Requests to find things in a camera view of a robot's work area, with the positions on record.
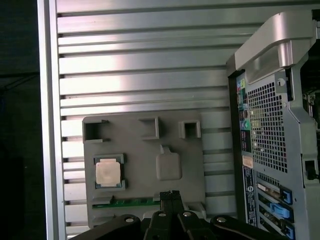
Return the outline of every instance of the white label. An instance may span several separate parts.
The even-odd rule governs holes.
[[[267,188],[265,186],[261,185],[260,183],[258,183],[258,189],[261,189],[264,192],[267,191]]]
[[[254,168],[254,160],[250,156],[242,156],[242,164],[248,168]]]

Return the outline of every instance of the label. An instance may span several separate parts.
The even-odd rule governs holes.
[[[248,168],[254,168],[254,160],[250,156],[242,156],[242,165]]]
[[[254,171],[250,167],[242,166],[243,190],[245,200],[245,220],[247,224],[257,226],[257,213],[255,201]]]
[[[267,191],[267,188],[265,186],[261,185],[260,183],[258,183],[258,188],[261,189],[264,192]]]
[[[244,89],[245,87],[246,87],[246,80],[244,78],[242,78],[240,81],[240,88]]]

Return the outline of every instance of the screw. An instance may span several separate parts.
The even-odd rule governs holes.
[[[127,223],[132,223],[132,222],[134,221],[134,219],[131,218],[131,217],[128,217],[127,219],[125,219],[125,221],[126,221]]]
[[[227,220],[224,217],[218,217],[216,219],[219,223],[225,223]]]
[[[185,217],[190,217],[190,216],[191,216],[191,213],[188,212],[188,211],[186,211],[186,212],[183,213],[183,216],[185,216]]]

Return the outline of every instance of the perforated metal mesh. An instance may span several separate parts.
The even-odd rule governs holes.
[[[253,160],[287,173],[282,98],[275,83],[248,93]]]
[[[257,176],[258,178],[260,178],[260,179],[262,179],[262,180],[270,183],[270,184],[275,185],[275,186],[279,186],[279,185],[280,185],[280,182],[279,182],[278,180],[274,179],[273,177],[267,176],[267,175],[265,175],[265,174],[263,174],[263,173],[261,173],[261,172],[258,172],[258,171],[257,171],[257,172],[256,172],[256,176]]]

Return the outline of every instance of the dark background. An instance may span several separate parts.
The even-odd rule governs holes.
[[[0,8],[0,160],[4,211],[9,212],[4,221],[9,239],[42,240],[46,219],[37,1],[1,1]]]

